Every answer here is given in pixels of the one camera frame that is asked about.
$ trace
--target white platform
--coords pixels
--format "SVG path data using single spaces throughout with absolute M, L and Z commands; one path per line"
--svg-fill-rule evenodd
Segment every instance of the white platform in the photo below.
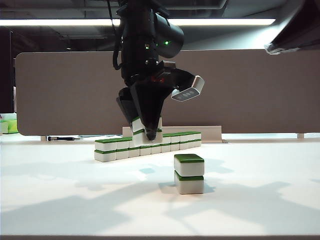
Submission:
M 1 136 L 0 151 L 2 235 L 320 235 L 319 139 L 98 162 L 93 141 L 12 134 Z M 176 153 L 204 158 L 204 194 L 177 192 Z

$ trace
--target fluorescent light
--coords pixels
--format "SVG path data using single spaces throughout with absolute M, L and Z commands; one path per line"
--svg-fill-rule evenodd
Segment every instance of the fluorescent light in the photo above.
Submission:
M 178 26 L 267 26 L 275 19 L 169 19 Z M 113 24 L 119 26 L 120 20 Z M 111 26 L 110 19 L 0 19 L 0 26 Z
M 114 25 L 120 20 L 114 19 Z M 0 26 L 111 26 L 110 19 L 13 19 L 0 20 Z
M 267 26 L 275 19 L 169 19 L 169 22 L 178 26 Z

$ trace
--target gray wall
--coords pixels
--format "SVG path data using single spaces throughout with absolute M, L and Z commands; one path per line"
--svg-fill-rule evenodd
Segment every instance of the gray wall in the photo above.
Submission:
M 320 51 L 182 51 L 177 68 L 205 79 L 187 102 L 165 100 L 164 126 L 223 133 L 320 132 Z M 18 129 L 25 135 L 115 134 L 127 126 L 111 52 L 23 53 L 16 59 Z

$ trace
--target black pen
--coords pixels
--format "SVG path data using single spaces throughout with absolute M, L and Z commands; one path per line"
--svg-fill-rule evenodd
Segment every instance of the black pen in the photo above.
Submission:
M 52 141 L 52 140 L 66 140 L 66 141 L 73 141 L 73 140 L 79 140 L 82 138 L 79 137 L 59 137 L 59 136 L 48 136 L 48 141 Z

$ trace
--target black robot end effector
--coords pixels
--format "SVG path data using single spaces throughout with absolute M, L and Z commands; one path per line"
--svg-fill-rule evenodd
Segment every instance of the black robot end effector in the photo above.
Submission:
M 178 101 L 195 97 L 203 79 L 177 69 L 174 62 L 159 62 L 159 56 L 176 56 L 184 43 L 183 31 L 168 21 L 168 10 L 155 0 L 123 0 L 120 5 L 113 65 L 121 69 L 127 87 L 117 103 L 129 124 L 139 116 L 147 138 L 154 140 L 165 98 L 170 93 Z

